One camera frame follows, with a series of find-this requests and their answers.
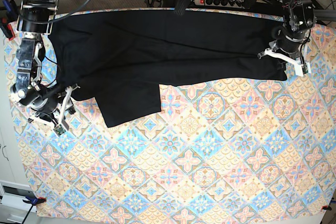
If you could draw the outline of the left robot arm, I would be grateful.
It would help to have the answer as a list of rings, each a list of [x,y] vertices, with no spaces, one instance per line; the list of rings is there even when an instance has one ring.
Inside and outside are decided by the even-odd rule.
[[[272,30],[274,41],[269,48],[258,54],[277,58],[293,65],[297,76],[311,73],[310,62],[302,53],[304,45],[310,42],[311,30],[316,23],[311,0],[278,0],[282,4],[283,24]]]

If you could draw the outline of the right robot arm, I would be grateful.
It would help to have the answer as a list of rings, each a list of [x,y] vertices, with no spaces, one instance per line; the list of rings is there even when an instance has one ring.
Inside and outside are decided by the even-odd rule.
[[[17,29],[23,37],[16,55],[18,69],[10,96],[17,105],[33,111],[29,122],[48,125],[57,136],[61,136],[69,130],[65,113],[75,113],[71,94],[78,85],[64,87],[57,83],[50,87],[41,82],[43,60],[46,58],[42,36],[51,33],[52,25],[47,22],[56,16],[58,2],[22,0]]]

